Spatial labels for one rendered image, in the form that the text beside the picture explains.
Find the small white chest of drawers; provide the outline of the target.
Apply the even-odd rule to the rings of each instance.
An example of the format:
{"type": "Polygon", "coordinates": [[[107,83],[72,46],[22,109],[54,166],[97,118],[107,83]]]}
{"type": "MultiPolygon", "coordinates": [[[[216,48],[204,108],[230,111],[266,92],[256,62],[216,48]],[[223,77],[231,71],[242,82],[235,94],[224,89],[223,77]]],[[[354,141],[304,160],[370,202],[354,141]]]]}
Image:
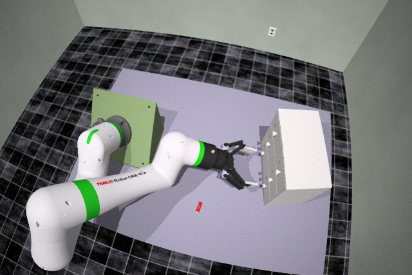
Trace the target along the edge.
{"type": "Polygon", "coordinates": [[[303,204],[332,188],[319,111],[278,108],[277,112],[282,147],[273,160],[283,149],[286,189],[267,203],[264,198],[264,206],[303,204]]]}

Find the grey drawer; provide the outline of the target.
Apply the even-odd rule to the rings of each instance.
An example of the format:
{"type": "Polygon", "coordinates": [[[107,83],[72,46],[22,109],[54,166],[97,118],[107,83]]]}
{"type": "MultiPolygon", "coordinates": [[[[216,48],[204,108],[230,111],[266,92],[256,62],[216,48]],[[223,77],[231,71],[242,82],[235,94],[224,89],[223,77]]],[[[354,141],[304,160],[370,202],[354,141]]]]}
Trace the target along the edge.
{"type": "Polygon", "coordinates": [[[277,182],[276,182],[275,170],[276,170],[276,163],[274,159],[273,162],[269,165],[270,178],[268,178],[268,182],[270,182],[270,199],[273,199],[273,197],[277,196],[277,182]]]}
{"type": "Polygon", "coordinates": [[[274,136],[274,149],[275,149],[275,155],[276,155],[282,147],[281,130],[280,130],[278,112],[272,122],[272,129],[273,129],[272,136],[274,136]]]}
{"type": "Polygon", "coordinates": [[[283,160],[283,149],[276,156],[276,170],[275,175],[277,175],[277,193],[286,189],[285,185],[285,168],[283,160]]]}
{"type": "Polygon", "coordinates": [[[263,178],[264,178],[264,184],[262,184],[262,188],[264,188],[264,198],[265,198],[265,203],[267,203],[268,201],[270,201],[270,184],[268,182],[268,178],[269,178],[268,168],[263,173],[263,178]]]}
{"type": "Polygon", "coordinates": [[[266,142],[267,142],[267,136],[265,136],[265,138],[262,141],[261,155],[263,155],[263,171],[268,166],[268,151],[267,151],[267,147],[266,147],[266,142]]]}
{"type": "Polygon", "coordinates": [[[268,146],[268,164],[269,164],[269,163],[271,163],[271,161],[275,157],[275,154],[274,154],[274,139],[273,139],[273,136],[272,136],[272,125],[270,126],[270,128],[267,132],[266,146],[268,146]]]}

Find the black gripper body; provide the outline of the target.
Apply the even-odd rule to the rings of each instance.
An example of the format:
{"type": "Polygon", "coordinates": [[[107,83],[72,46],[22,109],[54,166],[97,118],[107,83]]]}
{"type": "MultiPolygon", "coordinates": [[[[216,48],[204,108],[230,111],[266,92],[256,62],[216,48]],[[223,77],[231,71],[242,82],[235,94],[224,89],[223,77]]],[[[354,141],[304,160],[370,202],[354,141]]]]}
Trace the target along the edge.
{"type": "Polygon", "coordinates": [[[234,165],[234,158],[233,156],[231,156],[230,158],[227,158],[227,155],[229,155],[230,153],[225,149],[218,149],[218,157],[216,160],[215,165],[212,167],[214,169],[220,169],[220,170],[224,170],[224,171],[228,171],[230,169],[230,167],[227,165],[227,162],[230,161],[232,165],[234,165]],[[226,159],[226,161],[225,161],[226,159]],[[224,165],[224,166],[223,166],[224,165]]]}

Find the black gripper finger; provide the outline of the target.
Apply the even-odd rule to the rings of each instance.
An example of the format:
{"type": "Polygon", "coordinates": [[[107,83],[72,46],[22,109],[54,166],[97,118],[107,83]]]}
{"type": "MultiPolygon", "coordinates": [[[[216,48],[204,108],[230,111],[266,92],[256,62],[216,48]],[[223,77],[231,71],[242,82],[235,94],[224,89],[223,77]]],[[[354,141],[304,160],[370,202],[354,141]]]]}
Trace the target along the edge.
{"type": "Polygon", "coordinates": [[[232,142],[232,143],[224,143],[221,145],[221,147],[223,148],[223,150],[227,150],[229,147],[231,146],[237,146],[239,145],[239,147],[237,149],[235,149],[232,153],[230,153],[229,155],[227,155],[227,158],[230,158],[231,156],[235,155],[238,151],[242,150],[242,151],[246,151],[249,153],[255,153],[257,151],[257,149],[253,149],[251,147],[246,146],[245,144],[243,144],[243,141],[237,141],[237,142],[232,142]]]}
{"type": "Polygon", "coordinates": [[[238,190],[244,189],[244,186],[255,187],[255,186],[258,185],[257,183],[253,183],[253,182],[245,182],[242,179],[242,177],[240,177],[240,175],[236,172],[236,169],[234,168],[234,166],[231,164],[230,161],[227,162],[227,165],[231,168],[231,170],[229,169],[227,171],[228,173],[223,170],[221,178],[228,181],[230,184],[232,184],[238,190]],[[229,175],[229,173],[231,174],[231,176],[229,175]]]}

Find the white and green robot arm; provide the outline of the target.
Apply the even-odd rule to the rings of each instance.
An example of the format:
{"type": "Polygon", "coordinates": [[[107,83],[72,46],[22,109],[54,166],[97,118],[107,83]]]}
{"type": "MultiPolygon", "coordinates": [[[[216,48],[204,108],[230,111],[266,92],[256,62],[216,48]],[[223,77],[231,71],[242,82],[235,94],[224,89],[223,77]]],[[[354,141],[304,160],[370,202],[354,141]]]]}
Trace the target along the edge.
{"type": "Polygon", "coordinates": [[[32,258],[40,268],[56,271],[70,263],[84,222],[139,196],[170,188],[184,165],[210,169],[218,156],[215,145],[173,131],[161,139],[151,164],[107,176],[110,154],[130,140],[126,119],[98,118],[79,136],[75,181],[42,187],[31,195],[26,215],[32,258]]]}

